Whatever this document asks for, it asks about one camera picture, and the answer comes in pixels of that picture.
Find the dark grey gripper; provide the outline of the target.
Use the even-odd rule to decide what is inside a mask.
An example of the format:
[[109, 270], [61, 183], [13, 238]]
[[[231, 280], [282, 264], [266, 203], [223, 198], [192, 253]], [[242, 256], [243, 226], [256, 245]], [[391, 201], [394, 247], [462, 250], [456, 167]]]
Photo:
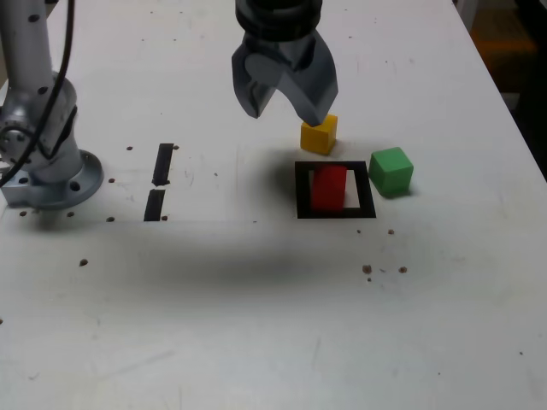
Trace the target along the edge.
[[323, 123], [338, 94], [334, 60], [317, 31], [286, 42], [244, 40], [232, 55], [232, 82], [248, 116], [259, 118], [279, 91], [310, 126]]

